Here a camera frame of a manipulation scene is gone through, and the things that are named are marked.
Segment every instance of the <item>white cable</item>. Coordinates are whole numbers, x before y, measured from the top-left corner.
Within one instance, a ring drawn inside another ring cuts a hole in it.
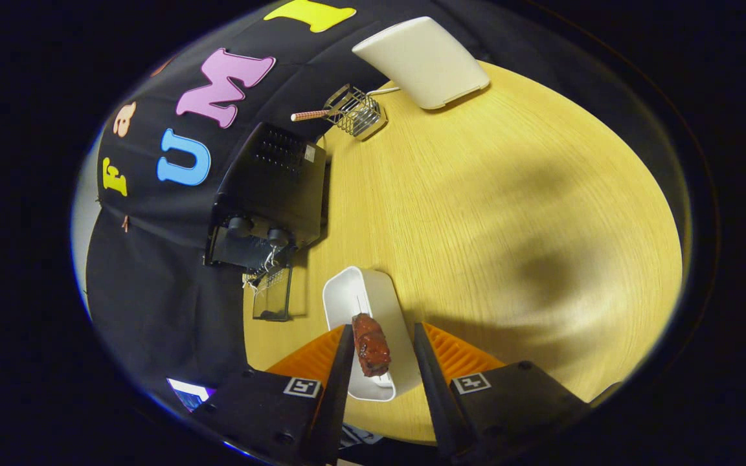
[[[397,87],[391,87],[388,89],[376,89],[375,91],[368,92],[367,95],[387,94],[388,92],[393,91],[401,91],[401,89]]]

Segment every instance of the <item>white box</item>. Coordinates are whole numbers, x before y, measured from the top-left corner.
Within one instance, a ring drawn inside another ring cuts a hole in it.
[[[388,27],[352,50],[423,109],[444,107],[491,83],[468,50],[430,17]]]
[[[350,396],[356,400],[390,401],[421,383],[411,337],[388,274],[346,268],[324,283],[322,298],[328,330],[352,324],[354,315],[366,313],[379,322],[390,348],[390,369],[381,377],[365,377],[356,354],[347,386]]]

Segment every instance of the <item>wooden table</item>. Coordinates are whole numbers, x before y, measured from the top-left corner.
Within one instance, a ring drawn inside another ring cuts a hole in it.
[[[326,331],[324,283],[349,265],[393,278],[411,337],[430,322],[503,362],[532,360],[584,401],[648,354],[681,286],[661,189],[597,118],[482,66],[491,85],[459,103],[427,111],[403,91],[376,95],[381,132],[325,135],[328,233],[293,269],[292,322],[253,320],[245,295],[254,368]],[[388,403],[348,398],[345,421],[435,442],[422,386]]]

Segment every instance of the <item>metal wire basket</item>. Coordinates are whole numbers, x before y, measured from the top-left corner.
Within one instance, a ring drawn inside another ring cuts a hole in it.
[[[364,141],[387,124],[385,109],[361,89],[341,86],[324,104],[324,118],[356,139]]]

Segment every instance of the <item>screw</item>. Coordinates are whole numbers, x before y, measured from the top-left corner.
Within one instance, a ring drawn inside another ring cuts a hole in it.
[[[290,434],[278,432],[278,434],[275,434],[275,441],[281,443],[281,445],[292,445],[295,439],[293,439],[293,436],[290,436]]]

